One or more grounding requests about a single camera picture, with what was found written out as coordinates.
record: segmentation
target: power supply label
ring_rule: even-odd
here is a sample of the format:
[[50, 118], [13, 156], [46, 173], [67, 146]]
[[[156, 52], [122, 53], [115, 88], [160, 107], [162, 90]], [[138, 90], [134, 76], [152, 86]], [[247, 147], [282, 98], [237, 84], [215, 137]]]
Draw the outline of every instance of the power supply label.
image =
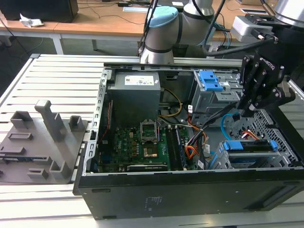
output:
[[126, 86], [153, 86], [153, 76], [131, 75], [124, 77], [124, 84]]

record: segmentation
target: computer tower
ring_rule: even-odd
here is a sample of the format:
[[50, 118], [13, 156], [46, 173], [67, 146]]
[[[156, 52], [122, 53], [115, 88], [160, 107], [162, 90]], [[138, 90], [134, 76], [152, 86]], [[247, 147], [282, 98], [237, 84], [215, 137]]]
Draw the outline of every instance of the computer tower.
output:
[[72, 22], [78, 12], [77, 0], [1, 0], [0, 10], [7, 20], [19, 20], [20, 14], [42, 21]]

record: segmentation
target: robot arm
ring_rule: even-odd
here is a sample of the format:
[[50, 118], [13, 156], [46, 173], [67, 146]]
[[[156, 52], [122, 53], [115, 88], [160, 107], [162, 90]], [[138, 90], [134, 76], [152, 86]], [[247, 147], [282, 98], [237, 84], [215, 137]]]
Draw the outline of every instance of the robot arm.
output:
[[[195, 1], [205, 19], [210, 21], [214, 14], [212, 0]], [[173, 64], [174, 44], [202, 43], [209, 27], [205, 19], [198, 13], [192, 0], [182, 13], [178, 13], [174, 7], [157, 7], [150, 22], [140, 62]]]

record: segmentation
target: warning sticker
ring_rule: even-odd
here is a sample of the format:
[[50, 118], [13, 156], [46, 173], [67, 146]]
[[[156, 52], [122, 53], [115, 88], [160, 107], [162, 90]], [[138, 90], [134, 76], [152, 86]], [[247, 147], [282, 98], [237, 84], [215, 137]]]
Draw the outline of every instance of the warning sticker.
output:
[[200, 160], [199, 160], [199, 163], [198, 163], [198, 166], [203, 170], [205, 165], [204, 163], [202, 163]]
[[132, 75], [124, 78], [126, 86], [153, 86], [153, 76]]

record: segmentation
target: workbench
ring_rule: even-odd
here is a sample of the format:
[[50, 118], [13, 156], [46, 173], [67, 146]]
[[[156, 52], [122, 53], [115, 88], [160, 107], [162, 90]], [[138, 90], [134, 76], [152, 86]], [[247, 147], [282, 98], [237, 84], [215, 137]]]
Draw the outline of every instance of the workbench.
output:
[[[7, 21], [3, 14], [0, 13], [5, 25], [17, 37], [43, 37], [53, 39], [57, 54], [64, 53], [63, 39], [90, 39], [92, 40], [93, 50], [97, 50], [96, 40], [120, 40], [120, 41], [140, 41], [143, 34], [143, 24], [146, 13], [124, 12], [122, 7], [115, 5], [102, 5], [103, 7], [95, 7], [89, 5], [86, 0], [78, 0], [78, 15], [72, 23], [44, 22], [44, 26], [28, 28], [19, 21]], [[216, 11], [219, 7], [220, 0], [213, 0], [213, 9]], [[235, 0], [227, 1], [221, 13], [225, 18], [225, 27], [232, 27], [235, 16], [245, 15], [239, 8], [262, 9], [262, 6], [246, 6], [237, 3]], [[217, 20], [223, 24], [221, 17]], [[0, 36], [11, 36], [2, 23], [0, 23]], [[222, 32], [215, 32], [210, 45], [217, 47], [224, 41]], [[232, 37], [232, 46], [244, 45]]]
[[[0, 142], [10, 130], [10, 118], [17, 110], [39, 117], [34, 105], [39, 99], [49, 99], [53, 112], [62, 118], [80, 115], [92, 121], [101, 72], [105, 62], [138, 63], [137, 57], [40, 55], [30, 58], [6, 92], [0, 98]], [[175, 63], [187, 65], [218, 65], [238, 67], [241, 60], [176, 58]], [[304, 94], [291, 81], [297, 99], [281, 110], [304, 137]], [[82, 148], [89, 133], [83, 138]], [[72, 182], [76, 177], [76, 162]], [[142, 228], [142, 227], [304, 227], [304, 192], [267, 212], [230, 213], [184, 217], [113, 219], [95, 221], [81, 196], [67, 185], [0, 185], [0, 227], [48, 228]]]

